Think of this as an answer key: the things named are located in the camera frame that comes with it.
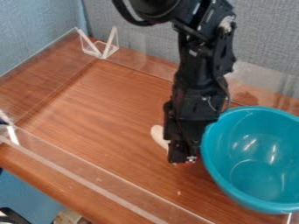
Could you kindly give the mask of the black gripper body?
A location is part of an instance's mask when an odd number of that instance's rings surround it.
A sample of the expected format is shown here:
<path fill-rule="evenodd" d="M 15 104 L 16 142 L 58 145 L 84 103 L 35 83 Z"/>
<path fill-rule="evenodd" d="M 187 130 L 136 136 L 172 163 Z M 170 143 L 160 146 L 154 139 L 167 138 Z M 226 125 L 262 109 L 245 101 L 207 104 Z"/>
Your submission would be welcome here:
<path fill-rule="evenodd" d="M 233 71 L 230 46 L 181 50 L 171 100 L 163 105 L 164 119 L 172 122 L 213 122 L 221 117 L 230 97 L 226 74 Z"/>

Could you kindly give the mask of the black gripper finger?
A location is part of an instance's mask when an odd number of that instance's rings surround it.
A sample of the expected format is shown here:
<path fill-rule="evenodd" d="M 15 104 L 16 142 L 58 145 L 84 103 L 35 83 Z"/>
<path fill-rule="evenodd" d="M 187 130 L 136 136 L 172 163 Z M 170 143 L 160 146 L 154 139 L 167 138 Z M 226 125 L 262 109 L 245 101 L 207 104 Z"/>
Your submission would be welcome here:
<path fill-rule="evenodd" d="M 168 162 L 193 164 L 198 158 L 202 136 L 211 121 L 177 120 L 172 111 L 164 113 L 163 139 L 168 140 Z"/>

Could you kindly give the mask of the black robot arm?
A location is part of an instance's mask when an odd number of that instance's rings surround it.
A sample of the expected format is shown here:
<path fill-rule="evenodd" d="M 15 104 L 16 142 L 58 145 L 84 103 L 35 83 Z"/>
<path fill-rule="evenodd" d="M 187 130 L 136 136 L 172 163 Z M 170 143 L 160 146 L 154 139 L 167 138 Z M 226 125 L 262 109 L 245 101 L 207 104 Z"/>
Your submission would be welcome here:
<path fill-rule="evenodd" d="M 230 108 L 226 74 L 234 71 L 237 30 L 229 0 L 112 0 L 123 19 L 136 26 L 170 22 L 178 31 L 181 64 L 172 95 L 163 105 L 163 139 L 168 161 L 193 163 L 206 127 Z"/>

